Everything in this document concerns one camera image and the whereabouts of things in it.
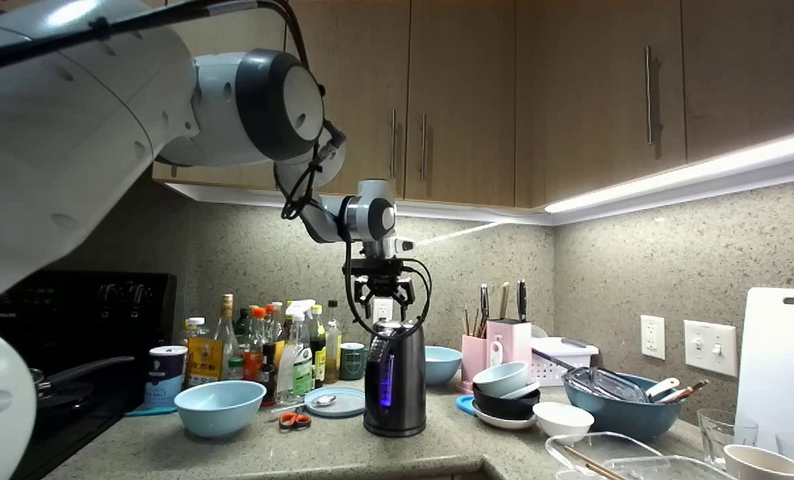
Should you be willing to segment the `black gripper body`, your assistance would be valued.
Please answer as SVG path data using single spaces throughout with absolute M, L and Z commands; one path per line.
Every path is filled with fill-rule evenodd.
M 403 258 L 349 258 L 343 275 L 349 278 L 349 297 L 359 305 L 368 305 L 372 297 L 393 299 L 400 306 L 415 301 Z

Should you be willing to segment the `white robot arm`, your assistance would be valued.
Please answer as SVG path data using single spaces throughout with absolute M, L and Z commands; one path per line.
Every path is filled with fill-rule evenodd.
M 285 213 L 320 243 L 392 263 L 380 181 L 317 194 L 343 163 L 303 50 L 191 54 L 180 22 L 285 0 L 35 0 L 0 13 L 0 293 L 63 258 L 156 161 L 268 163 Z

